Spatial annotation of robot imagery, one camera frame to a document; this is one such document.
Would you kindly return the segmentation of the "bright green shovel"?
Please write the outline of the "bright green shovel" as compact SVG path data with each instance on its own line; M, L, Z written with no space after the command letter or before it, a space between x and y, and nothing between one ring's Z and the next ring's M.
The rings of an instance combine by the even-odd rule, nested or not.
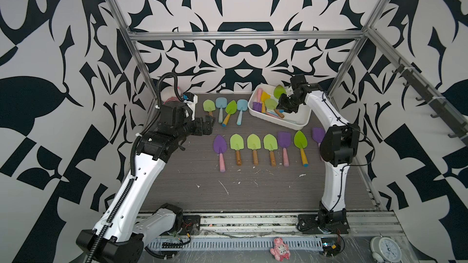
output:
M287 95L286 89L282 85L278 85L274 89L274 97L279 100L283 95Z

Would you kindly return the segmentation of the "green shovel orange handle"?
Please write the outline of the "green shovel orange handle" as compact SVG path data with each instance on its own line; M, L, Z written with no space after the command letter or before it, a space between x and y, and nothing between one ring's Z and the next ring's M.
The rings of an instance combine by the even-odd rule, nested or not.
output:
M203 102L203 110L208 113L209 116L213 117L213 112L216 110L215 102L211 99L207 99Z

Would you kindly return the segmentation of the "purple round shovel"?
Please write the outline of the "purple round shovel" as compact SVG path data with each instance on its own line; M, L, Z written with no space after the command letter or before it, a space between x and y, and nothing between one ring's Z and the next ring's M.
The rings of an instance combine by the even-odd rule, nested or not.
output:
M213 150L219 156L219 170L225 173L224 153L227 150L227 143L222 135L217 135L213 141Z

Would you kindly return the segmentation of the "light blue round shovel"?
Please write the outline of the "light blue round shovel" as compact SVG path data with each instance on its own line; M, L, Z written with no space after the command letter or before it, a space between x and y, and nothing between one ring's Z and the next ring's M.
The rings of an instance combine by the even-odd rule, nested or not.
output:
M218 122L222 124L224 120L223 112L224 109L227 107L227 99L225 97L218 97L215 101L215 105L216 108L219 110Z

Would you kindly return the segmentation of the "purple pointed shovel pink handle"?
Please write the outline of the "purple pointed shovel pink handle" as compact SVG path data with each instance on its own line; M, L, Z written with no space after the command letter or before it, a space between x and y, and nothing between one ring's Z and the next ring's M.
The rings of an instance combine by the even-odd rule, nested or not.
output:
M313 127L312 128L312 139L320 145L321 142L324 140L325 137L325 130L320 127Z

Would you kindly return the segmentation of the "light blue toy shovel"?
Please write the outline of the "light blue toy shovel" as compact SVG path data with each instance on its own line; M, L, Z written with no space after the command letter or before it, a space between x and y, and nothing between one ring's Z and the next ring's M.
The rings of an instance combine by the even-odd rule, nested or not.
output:
M239 111L238 118L236 121L237 125L242 124L243 113L248 109L248 101L246 99L239 99L237 101L237 110Z

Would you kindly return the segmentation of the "purple square shovel pink handle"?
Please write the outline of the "purple square shovel pink handle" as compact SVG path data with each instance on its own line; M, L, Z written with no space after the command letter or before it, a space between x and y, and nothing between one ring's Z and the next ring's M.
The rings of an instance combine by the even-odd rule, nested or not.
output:
M291 142L292 142L290 132L278 131L277 132L277 141L278 141L279 146L283 150L283 165L285 167L289 167L290 166L290 161L289 161L289 157L288 157L288 148L291 146Z

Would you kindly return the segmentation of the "green pointed shovel yellow handle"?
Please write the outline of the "green pointed shovel yellow handle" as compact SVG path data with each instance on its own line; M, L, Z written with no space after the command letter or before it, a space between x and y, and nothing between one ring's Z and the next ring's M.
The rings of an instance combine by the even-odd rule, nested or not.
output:
M307 156L305 154L305 149L308 146L308 141L307 141L307 138L306 138L305 134L301 130L298 130L295 133L295 135L294 135L294 144L300 150L302 165L304 167L308 167L309 163L308 163L308 160L307 160Z

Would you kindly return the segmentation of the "light green shovel wooden handle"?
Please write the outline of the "light green shovel wooden handle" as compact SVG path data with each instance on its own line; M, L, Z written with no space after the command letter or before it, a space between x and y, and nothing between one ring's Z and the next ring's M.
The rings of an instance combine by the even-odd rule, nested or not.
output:
M275 151L278 149L277 139L272 134L267 134L263 138L264 148L269 151L271 166L276 166Z

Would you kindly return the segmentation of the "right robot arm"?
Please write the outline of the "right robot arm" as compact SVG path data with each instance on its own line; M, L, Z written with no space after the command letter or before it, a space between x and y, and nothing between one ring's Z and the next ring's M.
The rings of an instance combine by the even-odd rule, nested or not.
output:
M281 95L278 108L286 113L297 113L301 105L306 105L325 129L319 146L325 164L325 189L317 218L317 225L325 228L345 221L346 178L357 154L360 128L338 113L319 84L308 83L303 74L293 76L290 83L292 94Z

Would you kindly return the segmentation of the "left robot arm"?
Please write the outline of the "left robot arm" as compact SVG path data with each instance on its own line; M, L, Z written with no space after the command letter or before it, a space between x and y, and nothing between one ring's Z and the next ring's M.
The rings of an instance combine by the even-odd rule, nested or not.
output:
M214 117L195 117L195 105L168 102L158 107L147 127L137 135L130 153L130 171L112 204L91 230L80 232L76 243L86 262L136 263L147 246L165 233L182 231L183 211L162 205L152 216L136 222L156 178L187 137L211 135Z

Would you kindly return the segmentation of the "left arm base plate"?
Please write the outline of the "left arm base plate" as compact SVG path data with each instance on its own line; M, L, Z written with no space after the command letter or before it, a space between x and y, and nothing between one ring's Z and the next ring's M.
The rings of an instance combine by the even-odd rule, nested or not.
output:
M185 236L187 233L196 235L201 226L201 217L199 215L180 215L175 218L174 228L171 232Z

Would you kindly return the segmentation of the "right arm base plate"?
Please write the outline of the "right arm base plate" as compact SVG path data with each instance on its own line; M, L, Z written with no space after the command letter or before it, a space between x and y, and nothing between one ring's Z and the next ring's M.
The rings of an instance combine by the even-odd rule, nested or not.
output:
M347 220L321 223L317 214L300 214L298 215L298 222L296 229L303 235L331 235L348 234L350 225Z

